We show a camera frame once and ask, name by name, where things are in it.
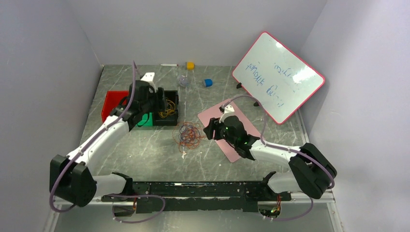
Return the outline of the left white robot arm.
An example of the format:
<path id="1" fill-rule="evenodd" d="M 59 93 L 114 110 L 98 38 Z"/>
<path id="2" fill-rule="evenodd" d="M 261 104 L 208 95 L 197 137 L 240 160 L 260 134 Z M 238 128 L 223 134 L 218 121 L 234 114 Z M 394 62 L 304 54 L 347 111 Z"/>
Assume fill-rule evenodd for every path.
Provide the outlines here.
<path id="1" fill-rule="evenodd" d="M 143 80 L 134 81 L 128 96 L 112 109 L 103 124 L 83 144 L 67 154 L 56 155 L 50 162 L 50 208 L 65 212 L 54 205 L 55 197 L 84 207 L 95 197 L 114 196 L 127 201 L 134 194 L 133 180 L 121 173 L 93 176 L 93 161 L 108 152 L 142 120 L 144 115 L 164 111 L 165 91 Z"/>

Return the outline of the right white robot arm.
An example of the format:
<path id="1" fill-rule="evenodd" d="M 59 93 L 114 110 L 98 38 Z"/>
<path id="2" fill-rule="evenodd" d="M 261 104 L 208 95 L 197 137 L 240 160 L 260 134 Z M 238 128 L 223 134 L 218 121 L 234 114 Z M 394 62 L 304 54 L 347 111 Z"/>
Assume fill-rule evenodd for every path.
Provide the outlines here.
<path id="1" fill-rule="evenodd" d="M 237 116 L 229 116 L 224 121 L 211 118 L 204 133 L 209 140 L 224 140 L 244 159 L 271 162 L 289 169 L 286 173 L 273 172 L 264 178 L 261 195 L 266 200 L 273 200 L 279 193 L 296 191 L 320 199 L 335 185 L 335 167 L 312 143 L 302 146 L 270 144 L 249 134 Z"/>

